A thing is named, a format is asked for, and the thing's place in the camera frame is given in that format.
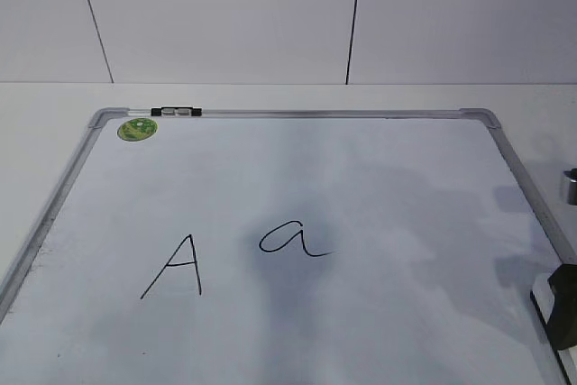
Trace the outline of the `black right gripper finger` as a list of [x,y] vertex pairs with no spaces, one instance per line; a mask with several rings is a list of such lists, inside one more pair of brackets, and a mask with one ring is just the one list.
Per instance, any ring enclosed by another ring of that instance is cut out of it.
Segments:
[[564,263],[547,279],[554,296],[545,331],[556,351],[576,345],[576,265]]

